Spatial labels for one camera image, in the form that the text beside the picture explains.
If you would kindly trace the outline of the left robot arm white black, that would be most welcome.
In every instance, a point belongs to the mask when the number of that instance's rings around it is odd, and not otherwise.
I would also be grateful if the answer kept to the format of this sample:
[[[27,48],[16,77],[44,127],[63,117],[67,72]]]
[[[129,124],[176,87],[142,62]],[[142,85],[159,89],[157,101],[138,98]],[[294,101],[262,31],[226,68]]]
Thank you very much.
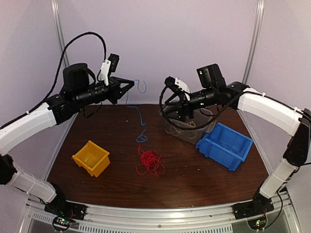
[[[11,185],[39,198],[60,216],[70,205],[59,187],[23,171],[9,155],[15,146],[40,131],[60,125],[86,106],[105,100],[117,104],[134,86],[134,81],[112,77],[116,65],[104,61],[98,78],[86,63],[73,64],[63,70],[64,84],[59,94],[43,100],[38,107],[0,129],[0,183]]]

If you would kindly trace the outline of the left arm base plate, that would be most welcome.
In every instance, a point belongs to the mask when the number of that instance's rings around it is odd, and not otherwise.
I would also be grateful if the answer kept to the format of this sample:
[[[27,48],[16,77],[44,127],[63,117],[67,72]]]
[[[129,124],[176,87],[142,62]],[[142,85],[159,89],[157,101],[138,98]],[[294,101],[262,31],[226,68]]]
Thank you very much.
[[[86,214],[86,206],[83,204],[78,204],[70,201],[65,201],[57,204],[46,203],[41,201],[41,203],[45,206],[44,210],[48,213],[52,213],[56,216],[64,217],[67,220],[84,220]]]

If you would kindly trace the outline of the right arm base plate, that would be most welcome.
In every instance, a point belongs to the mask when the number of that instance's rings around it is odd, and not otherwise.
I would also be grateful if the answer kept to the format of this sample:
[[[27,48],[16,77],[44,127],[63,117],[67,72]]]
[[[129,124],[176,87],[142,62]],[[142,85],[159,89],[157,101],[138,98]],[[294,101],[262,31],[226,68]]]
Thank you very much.
[[[232,208],[236,220],[262,215],[274,210],[274,206],[270,200],[267,203],[262,203],[259,200],[240,202],[234,204]]]

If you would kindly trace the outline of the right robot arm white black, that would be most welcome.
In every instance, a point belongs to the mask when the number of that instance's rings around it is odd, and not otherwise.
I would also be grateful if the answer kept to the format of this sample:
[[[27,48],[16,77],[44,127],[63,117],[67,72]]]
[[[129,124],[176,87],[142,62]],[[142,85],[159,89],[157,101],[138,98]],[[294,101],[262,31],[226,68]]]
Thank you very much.
[[[311,112],[291,107],[241,82],[227,85],[218,64],[198,68],[197,74],[203,88],[197,92],[190,92],[188,85],[179,78],[165,79],[159,107],[162,116],[171,125],[178,127],[170,120],[171,114],[177,114],[178,120],[185,121],[188,117],[193,118],[196,109],[221,105],[221,110],[211,121],[230,107],[258,116],[291,136],[282,159],[249,203],[249,210],[260,214],[271,197],[306,163],[311,143]]]

